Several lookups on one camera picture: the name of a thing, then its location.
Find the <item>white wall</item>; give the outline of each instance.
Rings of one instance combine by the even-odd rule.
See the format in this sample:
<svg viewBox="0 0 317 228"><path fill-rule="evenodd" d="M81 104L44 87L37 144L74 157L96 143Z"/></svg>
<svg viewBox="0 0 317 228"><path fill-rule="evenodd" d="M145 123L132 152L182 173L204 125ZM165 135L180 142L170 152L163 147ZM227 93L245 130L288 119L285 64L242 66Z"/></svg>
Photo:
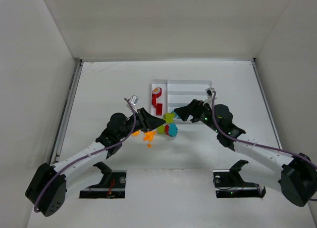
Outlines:
<svg viewBox="0 0 317 228"><path fill-rule="evenodd" d="M317 0L289 2L256 64L283 148L317 163Z"/></svg>
<svg viewBox="0 0 317 228"><path fill-rule="evenodd" d="M24 196L52 148L74 60L43 0L0 0L0 227L25 227Z"/></svg>
<svg viewBox="0 0 317 228"><path fill-rule="evenodd" d="M256 57L289 0L45 0L74 57Z"/></svg>

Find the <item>green object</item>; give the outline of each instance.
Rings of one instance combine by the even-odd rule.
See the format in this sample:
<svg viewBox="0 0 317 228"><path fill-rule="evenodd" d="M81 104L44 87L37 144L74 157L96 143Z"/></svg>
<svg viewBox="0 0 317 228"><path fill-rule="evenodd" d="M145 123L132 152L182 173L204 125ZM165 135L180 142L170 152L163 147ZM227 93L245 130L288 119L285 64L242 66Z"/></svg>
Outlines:
<svg viewBox="0 0 317 228"><path fill-rule="evenodd" d="M163 118L165 119L166 123L173 123L175 117L176 115L174 113L165 113L163 115Z"/></svg>
<svg viewBox="0 0 317 228"><path fill-rule="evenodd" d="M157 133L158 134L165 134L165 126L161 125L157 128Z"/></svg>

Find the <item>orange object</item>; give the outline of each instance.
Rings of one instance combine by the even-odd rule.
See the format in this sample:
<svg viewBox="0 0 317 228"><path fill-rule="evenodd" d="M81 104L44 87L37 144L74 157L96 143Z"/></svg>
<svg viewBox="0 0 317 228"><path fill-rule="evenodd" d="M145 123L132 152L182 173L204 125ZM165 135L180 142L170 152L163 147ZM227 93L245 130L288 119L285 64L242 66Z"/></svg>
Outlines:
<svg viewBox="0 0 317 228"><path fill-rule="evenodd" d="M143 138L144 141L148 140L149 142L151 142L154 138L154 135L156 135L157 133L154 132L148 132L148 133L144 133L145 137Z"/></svg>
<svg viewBox="0 0 317 228"><path fill-rule="evenodd" d="M134 137L136 137L139 133L140 133L140 130L138 130L138 131L135 132L135 133L132 133L131 135L134 136Z"/></svg>

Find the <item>white table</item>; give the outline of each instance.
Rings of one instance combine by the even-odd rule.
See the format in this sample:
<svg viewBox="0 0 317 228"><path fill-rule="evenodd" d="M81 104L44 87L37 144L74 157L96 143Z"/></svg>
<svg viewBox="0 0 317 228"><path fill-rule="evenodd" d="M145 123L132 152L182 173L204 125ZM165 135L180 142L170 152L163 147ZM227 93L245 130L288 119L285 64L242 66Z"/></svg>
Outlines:
<svg viewBox="0 0 317 228"><path fill-rule="evenodd" d="M93 142L113 113L131 115L124 97L139 96L137 107L149 111L152 79L211 80L216 103L229 107L233 122L277 146L250 61L85 62L60 161ZM151 148L143 135L131 137L106 160L114 170L128 170L125 199L68 199L49 218L32 213L28 227L315 227L308 206L296 207L271 189L263 200L216 199L210 169L240 159L258 163L222 147L204 125L178 128L176 138L156 136Z"/></svg>

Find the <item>purple cable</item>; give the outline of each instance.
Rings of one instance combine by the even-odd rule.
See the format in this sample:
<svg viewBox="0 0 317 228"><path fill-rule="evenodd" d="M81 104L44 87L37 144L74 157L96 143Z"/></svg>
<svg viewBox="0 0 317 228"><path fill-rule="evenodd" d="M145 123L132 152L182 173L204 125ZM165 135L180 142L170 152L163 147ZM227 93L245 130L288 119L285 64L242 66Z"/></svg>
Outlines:
<svg viewBox="0 0 317 228"><path fill-rule="evenodd" d="M211 113L212 113L212 120L213 120L213 123L214 125L216 126L216 128L218 129L218 131L223 134L226 138L229 138L233 141L238 141L238 142L241 142L241 143L245 143L245 144L249 144L249 145L255 145L257 147L262 147L262 148L265 148L265 149L270 149L270 150L275 150L275 151L279 151L279 152L283 152L283 153L286 153L286 154L290 154L294 157L297 157L297 158L300 158L301 160L304 160L305 162L309 163L310 165L312 165L315 169L317 169L317 165L315 165L312 161L310 161L309 159L306 159L305 157L299 155L299 154L296 154L296 153L293 153L291 151L287 151L287 150L282 150L282 149L279 149L279 148L275 148L275 147L271 147L271 146L267 146L267 145L261 145L261 144L256 144L256 143L252 143L252 142L249 142L249 141L246 141L246 140L239 140L237 138L234 138L234 137L231 137L229 135L227 135L226 133L224 133L219 125L217 124L216 122L216 119L215 119L215 115L214 115L214 101L216 99L216 91L213 92L213 97L212 97L212 103L211 103Z"/></svg>
<svg viewBox="0 0 317 228"><path fill-rule="evenodd" d="M102 151L105 151L105 150L109 150L111 148L114 148L120 144L122 144L125 140L127 140L129 138L129 136L131 136L131 134L133 133L133 130L134 130L134 127L135 127L135 124L136 124L136 115L135 115L135 111L132 107L132 105L130 104L129 100L127 100L126 98L124 98L125 101L127 101L129 107L131 108L131 111L133 113L133 125L132 125L132 129L131 131L129 132L129 134L122 140L122 141L119 141L118 143L114 144L114 145L111 145L111 146L108 146L108 147L105 147L103 149L100 149L100 150L97 150L93 153L91 153L90 155L95 155L99 152L102 152ZM56 175L53 176L53 178L51 178L51 180L44 186L43 190L40 192L38 198L36 199L35 201L35 204L34 204L34 212L38 213L40 212L40 210L38 210L38 206L39 206L39 202L41 200L41 198L43 197L43 194L45 193L45 191L48 189L48 187L50 186L50 184L54 181L54 179L56 179L61 173L63 173L66 169L68 169L69 167L71 167L73 164L83 160L83 159L86 159L87 157L89 157L89 155L85 155L83 157L80 157L78 158L77 160L74 160L73 162L69 163L68 165L66 165L64 168L62 168L60 171L58 171L56 173Z"/></svg>

